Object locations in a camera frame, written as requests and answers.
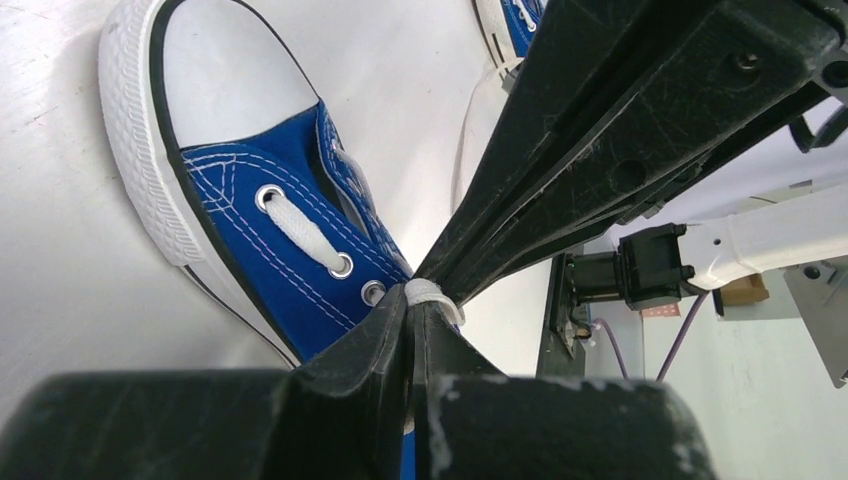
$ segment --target shoe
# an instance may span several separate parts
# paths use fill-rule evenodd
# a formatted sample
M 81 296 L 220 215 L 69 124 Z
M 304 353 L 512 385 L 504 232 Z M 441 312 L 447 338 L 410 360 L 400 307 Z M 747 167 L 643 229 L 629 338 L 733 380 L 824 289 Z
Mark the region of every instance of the shoe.
M 103 114 L 147 232 L 292 367 L 410 270 L 281 37 L 239 0 L 123 0 Z
M 539 0 L 472 0 L 501 79 L 527 55 L 542 18 Z

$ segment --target eyelet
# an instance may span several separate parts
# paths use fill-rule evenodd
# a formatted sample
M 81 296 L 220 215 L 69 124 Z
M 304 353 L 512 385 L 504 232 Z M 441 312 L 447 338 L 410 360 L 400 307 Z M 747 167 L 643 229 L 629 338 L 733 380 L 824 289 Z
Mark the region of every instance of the eyelet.
M 256 191 L 256 197 L 254 197 L 256 201 L 256 208 L 262 211 L 262 213 L 268 213 L 268 209 L 265 208 L 265 205 L 274 195 L 279 195 L 281 197 L 286 196 L 283 189 L 276 185 L 263 185 L 259 187 L 259 190 Z
M 379 280 L 371 280 L 362 286 L 362 301 L 369 307 L 375 307 L 386 294 L 386 286 Z
M 339 256 L 342 257 L 342 260 L 345 261 L 344 268 L 342 268 L 340 272 L 329 268 L 327 269 L 327 271 L 330 272 L 330 276 L 335 278 L 336 280 L 344 280 L 345 278 L 349 277 L 351 273 L 353 273 L 353 259 L 350 258 L 350 255 L 344 252 L 339 252 Z

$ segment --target white wall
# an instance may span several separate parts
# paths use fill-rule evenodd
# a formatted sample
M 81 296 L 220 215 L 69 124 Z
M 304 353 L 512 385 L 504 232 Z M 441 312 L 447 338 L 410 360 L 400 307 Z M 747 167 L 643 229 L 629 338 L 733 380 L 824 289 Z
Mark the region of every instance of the white wall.
M 648 377 L 681 323 L 645 320 Z M 848 388 L 833 387 L 800 318 L 722 322 L 705 302 L 666 380 L 698 418 L 721 478 L 848 477 Z

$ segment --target purple cable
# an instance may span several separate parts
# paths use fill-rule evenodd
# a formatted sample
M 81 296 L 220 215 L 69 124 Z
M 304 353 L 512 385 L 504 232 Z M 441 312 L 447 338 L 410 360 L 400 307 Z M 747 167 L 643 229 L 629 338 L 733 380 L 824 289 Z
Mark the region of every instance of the purple cable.
M 615 351 L 615 358 L 618 360 L 618 366 L 621 368 L 621 376 L 624 377 L 625 380 L 630 379 L 630 377 L 627 376 L 627 368 L 624 366 L 624 358 L 621 357 L 621 350 L 618 349 L 618 342 L 615 341 L 615 335 L 612 334 L 612 328 L 610 328 L 609 323 L 607 323 L 607 321 L 603 318 L 596 318 L 593 323 L 597 323 L 606 330 L 607 336 L 610 337 L 610 343 L 612 343 L 612 349 Z
M 663 366 L 660 368 L 660 374 L 657 375 L 658 382 L 662 382 L 665 379 L 665 374 L 668 373 L 668 369 L 671 367 L 671 362 L 674 361 L 674 357 L 677 356 L 677 351 L 680 350 L 680 345 L 683 343 L 683 337 L 685 337 L 686 332 L 689 331 L 689 327 L 692 325 L 692 321 L 695 320 L 695 315 L 698 313 L 698 309 L 701 308 L 701 305 L 704 303 L 704 300 L 707 299 L 707 296 L 709 296 L 708 293 L 699 296 L 692 305 L 692 309 L 689 310 L 689 313 L 686 315 L 686 319 L 683 320 L 683 325 L 680 326 L 680 332 L 677 334 L 677 338 L 674 339 L 674 343 L 671 345 L 671 350 L 668 352 L 668 356 L 665 357 L 665 362 L 663 362 Z

